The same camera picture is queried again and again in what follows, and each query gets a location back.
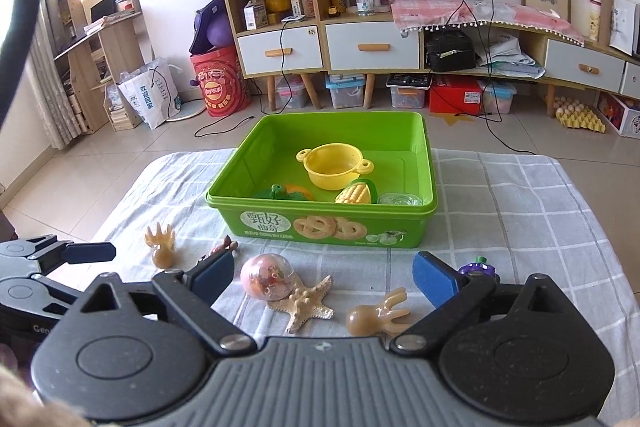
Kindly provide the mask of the purple toy grapes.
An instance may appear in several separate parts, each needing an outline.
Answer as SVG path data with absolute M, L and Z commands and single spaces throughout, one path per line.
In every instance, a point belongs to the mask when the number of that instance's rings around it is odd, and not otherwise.
M 488 275 L 488 277 L 493 277 L 497 282 L 500 282 L 500 277 L 496 268 L 491 265 L 484 256 L 477 256 L 474 261 L 469 262 L 466 265 L 462 265 L 462 267 L 458 269 L 458 272 L 466 277 L 471 273 L 482 273 Z

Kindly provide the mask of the pink capsule ball toy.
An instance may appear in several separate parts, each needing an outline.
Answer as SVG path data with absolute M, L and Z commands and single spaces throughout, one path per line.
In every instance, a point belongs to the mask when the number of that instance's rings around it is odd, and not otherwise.
M 262 301 L 279 301 L 292 293 L 294 270 L 285 257 L 263 254 L 242 265 L 240 281 L 244 291 Z

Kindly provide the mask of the beige starfish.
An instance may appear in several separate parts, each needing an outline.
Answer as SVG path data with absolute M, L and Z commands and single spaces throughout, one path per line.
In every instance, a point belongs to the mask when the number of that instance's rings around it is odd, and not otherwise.
M 293 289 L 290 295 L 281 300 L 268 301 L 267 306 L 273 311 L 288 314 L 285 332 L 295 335 L 311 319 L 333 319 L 334 310 L 323 303 L 332 285 L 331 275 L 327 275 L 316 285 L 307 287 L 297 274 L 293 274 Z

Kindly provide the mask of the clear plastic bottle toy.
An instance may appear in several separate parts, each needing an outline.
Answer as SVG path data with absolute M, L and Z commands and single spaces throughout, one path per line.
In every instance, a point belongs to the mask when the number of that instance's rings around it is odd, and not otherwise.
M 378 196 L 380 205 L 393 206 L 421 206 L 422 199 L 419 196 L 408 193 L 385 193 Z

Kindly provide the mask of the orange toy pumpkin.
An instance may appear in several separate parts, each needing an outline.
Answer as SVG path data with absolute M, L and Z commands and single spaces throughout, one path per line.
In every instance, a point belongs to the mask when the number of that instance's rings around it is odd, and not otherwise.
M 313 200 L 314 195 L 308 188 L 295 184 L 272 184 L 269 188 L 254 195 L 259 199 L 274 200 Z

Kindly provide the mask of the yellow toy corn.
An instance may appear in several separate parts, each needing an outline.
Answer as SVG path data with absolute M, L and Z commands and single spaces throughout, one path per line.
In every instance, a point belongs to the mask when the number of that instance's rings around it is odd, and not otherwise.
M 369 205 L 378 202 L 378 190 L 375 184 L 364 178 L 352 180 L 335 197 L 337 204 Z

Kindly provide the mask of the yellow toy pot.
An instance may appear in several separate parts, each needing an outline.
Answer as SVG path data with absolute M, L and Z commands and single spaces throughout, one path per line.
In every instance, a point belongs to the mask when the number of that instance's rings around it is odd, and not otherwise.
M 352 180 L 374 170 L 372 160 L 364 158 L 358 147 L 345 143 L 305 148 L 295 158 L 303 165 L 310 182 L 329 192 L 343 190 Z

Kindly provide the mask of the brown rubber hand toy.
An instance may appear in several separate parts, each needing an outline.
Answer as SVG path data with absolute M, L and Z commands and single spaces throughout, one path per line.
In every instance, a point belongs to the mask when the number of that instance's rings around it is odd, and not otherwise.
M 171 225 L 162 228 L 157 222 L 155 230 L 147 228 L 144 234 L 145 244 L 151 248 L 151 259 L 161 270 L 171 269 L 176 262 L 175 231 Z

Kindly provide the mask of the red squirrel figurine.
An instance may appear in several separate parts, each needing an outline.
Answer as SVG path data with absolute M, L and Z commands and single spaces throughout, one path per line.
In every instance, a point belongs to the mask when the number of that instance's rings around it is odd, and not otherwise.
M 209 258 L 217 259 L 223 254 L 232 253 L 236 248 L 238 248 L 238 242 L 234 241 L 229 235 L 226 235 L 221 244 L 215 246 L 208 254 L 201 256 L 198 262 L 206 261 Z

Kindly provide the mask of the grey checked table cloth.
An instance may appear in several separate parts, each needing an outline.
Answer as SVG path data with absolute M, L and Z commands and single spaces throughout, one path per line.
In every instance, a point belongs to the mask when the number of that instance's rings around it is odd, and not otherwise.
M 601 416 L 608 424 L 639 413 L 639 306 L 613 247 L 561 165 L 548 157 L 435 150 L 438 207 L 427 222 L 422 248 L 453 267 L 485 257 L 506 283 L 548 274 L 610 351 L 616 375 Z M 178 246 L 193 263 L 229 232 L 205 195 L 228 150 L 173 153 L 154 160 L 96 237 L 116 247 L 115 269 L 126 281 L 152 277 L 143 234 L 155 223 L 172 225 Z M 413 249 L 400 233 L 369 234 L 356 247 L 295 243 L 291 239 L 239 239 L 241 259 L 275 253 L 288 259 L 307 285 L 332 277 L 326 304 L 331 320 L 310 320 L 306 337 L 338 337 L 348 311 L 387 291 L 408 293 L 410 317 L 432 306 L 412 279 Z

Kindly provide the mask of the green plastic cookie box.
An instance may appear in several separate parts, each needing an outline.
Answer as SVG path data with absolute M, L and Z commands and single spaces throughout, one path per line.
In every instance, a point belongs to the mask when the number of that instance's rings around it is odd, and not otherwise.
M 438 205 L 422 115 L 262 118 L 205 200 L 236 235 L 341 246 L 419 246 Z

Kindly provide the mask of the white paper shopping bag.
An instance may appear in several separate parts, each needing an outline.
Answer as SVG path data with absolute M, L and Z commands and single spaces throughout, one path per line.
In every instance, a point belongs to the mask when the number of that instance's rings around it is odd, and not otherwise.
M 152 130 L 180 113 L 181 98 L 166 58 L 159 57 L 133 72 L 122 72 L 118 89 Z

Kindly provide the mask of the red cardboard box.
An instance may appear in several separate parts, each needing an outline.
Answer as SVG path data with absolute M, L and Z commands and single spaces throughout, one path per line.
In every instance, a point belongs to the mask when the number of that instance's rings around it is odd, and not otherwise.
M 482 88 L 475 77 L 435 75 L 432 77 L 428 109 L 434 114 L 476 116 L 482 105 Z

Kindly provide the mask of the red snack bucket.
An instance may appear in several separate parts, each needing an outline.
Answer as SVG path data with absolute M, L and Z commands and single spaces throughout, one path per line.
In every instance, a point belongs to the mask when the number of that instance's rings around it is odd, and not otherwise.
M 209 116 L 230 116 L 250 105 L 250 90 L 235 46 L 194 54 L 190 60 Z

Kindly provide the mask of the yellow egg tray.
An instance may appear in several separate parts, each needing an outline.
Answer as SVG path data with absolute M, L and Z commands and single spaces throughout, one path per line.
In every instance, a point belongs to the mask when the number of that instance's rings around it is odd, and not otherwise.
M 553 101 L 554 117 L 566 129 L 585 129 L 604 133 L 605 124 L 594 110 L 578 100 L 556 96 Z

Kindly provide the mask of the wooden desk shelf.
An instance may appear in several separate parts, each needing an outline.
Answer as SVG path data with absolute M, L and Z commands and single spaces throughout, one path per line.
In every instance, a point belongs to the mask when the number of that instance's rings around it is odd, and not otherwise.
M 139 0 L 41 0 L 27 74 L 55 150 L 105 126 L 141 118 L 120 94 L 120 75 L 143 65 Z

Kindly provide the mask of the black bag on shelf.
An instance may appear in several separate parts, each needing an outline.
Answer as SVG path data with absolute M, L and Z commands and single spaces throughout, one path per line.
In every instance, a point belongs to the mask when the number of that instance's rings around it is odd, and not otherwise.
M 474 43 L 459 29 L 427 32 L 425 58 L 427 66 L 433 72 L 451 72 L 476 67 Z

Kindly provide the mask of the low wooden tv cabinet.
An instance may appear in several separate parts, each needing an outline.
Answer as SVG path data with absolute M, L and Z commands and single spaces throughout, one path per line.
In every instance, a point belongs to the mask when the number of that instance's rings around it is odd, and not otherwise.
M 593 89 L 598 92 L 633 96 L 627 88 L 639 81 L 638 58 L 623 54 L 610 46 L 586 40 L 581 46 L 560 35 L 537 28 L 518 27 L 500 23 L 455 24 L 454 28 L 477 39 L 488 49 L 493 32 L 510 31 L 518 37 L 521 50 L 544 68 L 537 82 L 546 87 L 547 115 L 554 115 L 554 97 L 561 88 Z

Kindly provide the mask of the purple plush toy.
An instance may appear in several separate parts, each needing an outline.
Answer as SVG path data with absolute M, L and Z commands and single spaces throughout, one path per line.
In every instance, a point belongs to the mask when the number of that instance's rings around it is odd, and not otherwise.
M 209 1 L 194 17 L 194 38 L 189 53 L 200 55 L 234 43 L 224 0 Z

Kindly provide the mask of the pink checked cabinet cloth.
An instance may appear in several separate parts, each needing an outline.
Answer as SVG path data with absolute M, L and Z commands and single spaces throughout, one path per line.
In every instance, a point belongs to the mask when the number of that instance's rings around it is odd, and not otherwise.
M 502 25 L 541 32 L 576 46 L 585 45 L 585 37 L 567 20 L 555 13 L 520 4 L 478 0 L 393 0 L 390 12 L 400 31 Z

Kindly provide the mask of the wooden white drawer cabinet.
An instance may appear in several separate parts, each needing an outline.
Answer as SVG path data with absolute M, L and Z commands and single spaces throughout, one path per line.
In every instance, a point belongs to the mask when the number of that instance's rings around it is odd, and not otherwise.
M 250 29 L 244 16 L 249 1 L 224 0 L 244 77 L 266 80 L 270 110 L 276 109 L 280 76 L 299 75 L 312 105 L 320 108 L 314 77 L 361 74 L 363 106 L 370 107 L 378 75 L 424 69 L 422 35 L 400 32 L 390 12 L 329 17 L 330 0 L 311 0 L 311 18 Z

